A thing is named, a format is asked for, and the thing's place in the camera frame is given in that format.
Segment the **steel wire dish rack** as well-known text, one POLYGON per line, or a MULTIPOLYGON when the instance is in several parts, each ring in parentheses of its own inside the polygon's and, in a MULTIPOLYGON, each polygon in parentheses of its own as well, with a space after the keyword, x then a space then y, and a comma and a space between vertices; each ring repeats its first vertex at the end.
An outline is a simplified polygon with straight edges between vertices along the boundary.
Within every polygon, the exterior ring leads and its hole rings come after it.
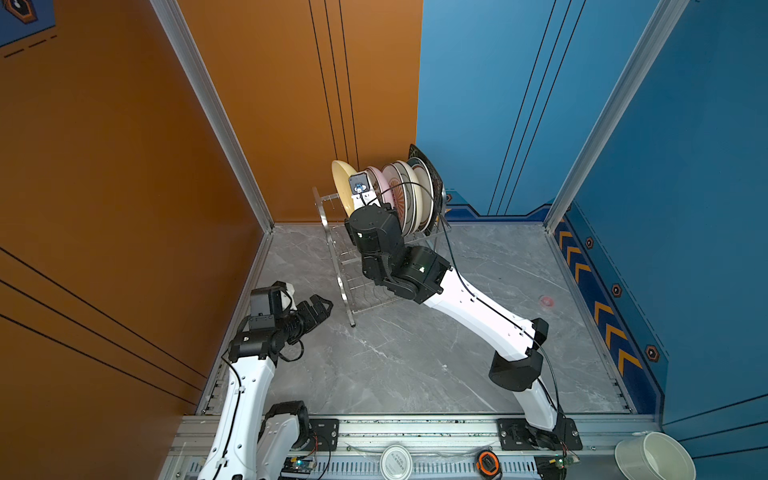
POLYGON ((339 199, 338 194, 315 197, 349 316, 394 298, 422 304, 444 292, 442 283, 446 274, 452 270, 450 261, 422 239, 410 240, 404 234, 405 258, 395 271, 392 281, 374 282, 366 278, 361 255, 345 228, 344 222, 350 216, 336 226, 332 226, 326 217, 325 205, 335 199, 339 199))

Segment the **pink round plate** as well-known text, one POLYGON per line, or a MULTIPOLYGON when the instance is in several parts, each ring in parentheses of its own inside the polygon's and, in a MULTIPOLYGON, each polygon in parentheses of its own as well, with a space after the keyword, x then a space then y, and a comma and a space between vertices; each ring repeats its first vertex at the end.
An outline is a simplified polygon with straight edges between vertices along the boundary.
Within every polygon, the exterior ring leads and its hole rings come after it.
POLYGON ((388 203, 390 206, 395 207, 396 202, 383 173, 376 167, 367 167, 366 173, 371 176, 373 189, 380 203, 388 203))

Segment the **white plate orange sunburst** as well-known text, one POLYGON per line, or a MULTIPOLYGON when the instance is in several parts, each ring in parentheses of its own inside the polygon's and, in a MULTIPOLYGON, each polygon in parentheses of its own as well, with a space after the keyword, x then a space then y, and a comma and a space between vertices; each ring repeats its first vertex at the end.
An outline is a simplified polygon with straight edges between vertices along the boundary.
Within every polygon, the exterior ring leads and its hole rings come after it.
POLYGON ((398 213, 402 233, 406 235, 410 223, 410 203, 406 193, 406 185, 403 184, 403 177, 395 164, 386 165, 383 174, 387 181, 388 192, 394 199, 394 206, 398 213))

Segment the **cream round plate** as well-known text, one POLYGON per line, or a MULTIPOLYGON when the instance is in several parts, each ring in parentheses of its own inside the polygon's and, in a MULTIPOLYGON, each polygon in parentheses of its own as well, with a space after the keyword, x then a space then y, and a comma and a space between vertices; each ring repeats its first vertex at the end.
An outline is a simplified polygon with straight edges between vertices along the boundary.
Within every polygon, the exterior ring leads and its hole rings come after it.
POLYGON ((413 191, 413 197, 414 197, 414 203, 415 203, 415 220, 413 222, 413 228, 412 232, 416 233, 420 230, 420 227, 423 223, 423 215, 425 214, 425 200, 423 199, 423 192, 420 183, 419 178, 416 172, 414 171, 413 167, 406 163, 406 171, 409 176, 409 186, 411 187, 413 191))

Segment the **yellow round plate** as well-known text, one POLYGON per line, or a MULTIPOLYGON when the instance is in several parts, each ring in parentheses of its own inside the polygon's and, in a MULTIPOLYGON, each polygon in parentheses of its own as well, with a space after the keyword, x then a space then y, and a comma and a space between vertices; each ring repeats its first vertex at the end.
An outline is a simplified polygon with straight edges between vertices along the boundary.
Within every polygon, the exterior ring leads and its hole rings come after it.
POLYGON ((351 216, 355 210, 353 193, 350 187, 350 178, 357 171, 347 162, 334 160, 331 163, 334 185, 347 216, 351 216))

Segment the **white plate green red rim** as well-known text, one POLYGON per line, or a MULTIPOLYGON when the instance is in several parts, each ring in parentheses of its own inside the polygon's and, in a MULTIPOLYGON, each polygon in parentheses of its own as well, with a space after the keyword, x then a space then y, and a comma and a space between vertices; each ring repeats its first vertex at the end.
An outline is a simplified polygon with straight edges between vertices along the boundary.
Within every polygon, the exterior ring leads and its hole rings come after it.
POLYGON ((409 160, 409 165, 416 174, 419 183, 418 190, 421 193, 422 198, 422 213, 420 216, 419 230, 425 231, 429 225, 434 207, 431 176, 421 159, 413 157, 409 160))

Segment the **black floral square plate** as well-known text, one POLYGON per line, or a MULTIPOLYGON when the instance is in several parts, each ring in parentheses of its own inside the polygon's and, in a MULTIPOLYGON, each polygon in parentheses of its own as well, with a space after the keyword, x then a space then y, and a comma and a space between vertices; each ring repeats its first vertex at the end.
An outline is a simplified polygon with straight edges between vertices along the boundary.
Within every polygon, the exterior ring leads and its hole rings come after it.
POLYGON ((444 213, 447 203, 444 182, 433 163, 416 145, 411 144, 409 146, 408 155, 408 164, 409 160, 413 157, 421 159, 431 176, 434 207, 427 229, 425 231, 418 231, 424 233, 425 235, 430 235, 437 228, 438 222, 444 213))

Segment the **white plate green quatrefoil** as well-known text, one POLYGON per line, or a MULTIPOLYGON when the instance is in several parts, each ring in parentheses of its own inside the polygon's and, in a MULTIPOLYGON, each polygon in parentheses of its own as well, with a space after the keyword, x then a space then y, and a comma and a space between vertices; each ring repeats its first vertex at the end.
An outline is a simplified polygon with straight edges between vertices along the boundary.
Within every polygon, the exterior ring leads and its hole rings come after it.
POLYGON ((410 235, 415 232, 417 227, 416 221, 418 220, 418 202, 415 192, 416 185, 412 178, 413 170, 408 164, 401 160, 396 160, 394 166, 400 174, 401 186, 407 203, 405 234, 410 235))

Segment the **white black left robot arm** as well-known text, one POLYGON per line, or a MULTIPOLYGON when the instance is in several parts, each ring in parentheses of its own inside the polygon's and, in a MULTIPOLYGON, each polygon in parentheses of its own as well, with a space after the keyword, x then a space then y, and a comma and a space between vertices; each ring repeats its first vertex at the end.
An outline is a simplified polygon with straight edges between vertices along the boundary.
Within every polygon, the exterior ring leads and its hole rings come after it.
POLYGON ((333 303, 317 294, 297 303, 291 284, 256 288, 249 313, 240 321, 222 357, 227 391, 201 479, 278 479, 289 453, 310 442, 309 415, 302 401, 265 407, 268 390, 286 346, 332 313, 333 303))

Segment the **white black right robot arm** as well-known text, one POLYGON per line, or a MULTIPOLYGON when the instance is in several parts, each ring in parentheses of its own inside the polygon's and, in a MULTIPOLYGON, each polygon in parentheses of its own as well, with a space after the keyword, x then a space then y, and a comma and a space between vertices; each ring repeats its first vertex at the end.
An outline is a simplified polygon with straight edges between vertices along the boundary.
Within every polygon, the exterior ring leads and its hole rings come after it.
POLYGON ((583 448, 575 422, 560 405, 559 391, 549 392, 541 379, 542 368, 551 365, 543 348, 549 331, 545 320, 513 314, 474 288, 435 250, 406 244, 397 212, 388 205, 355 210, 345 228, 367 279, 451 317, 493 347, 489 378, 514 394, 534 449, 583 448))

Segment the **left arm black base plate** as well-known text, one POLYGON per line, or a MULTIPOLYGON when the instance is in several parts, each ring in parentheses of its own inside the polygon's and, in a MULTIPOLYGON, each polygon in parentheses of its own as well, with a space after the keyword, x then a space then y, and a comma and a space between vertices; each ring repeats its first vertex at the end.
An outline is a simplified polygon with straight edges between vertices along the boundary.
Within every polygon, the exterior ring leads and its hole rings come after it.
POLYGON ((301 451, 335 452, 338 446, 340 421, 337 418, 310 417, 301 420, 299 438, 294 448, 301 451))

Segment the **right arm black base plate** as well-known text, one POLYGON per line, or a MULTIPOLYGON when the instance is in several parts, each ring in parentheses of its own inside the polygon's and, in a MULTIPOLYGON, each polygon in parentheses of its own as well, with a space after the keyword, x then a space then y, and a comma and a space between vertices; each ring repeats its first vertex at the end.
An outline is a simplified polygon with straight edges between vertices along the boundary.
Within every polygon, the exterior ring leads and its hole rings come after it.
POLYGON ((525 419, 496 420, 503 451, 580 451, 581 436, 574 420, 560 416, 553 431, 530 426, 525 419))

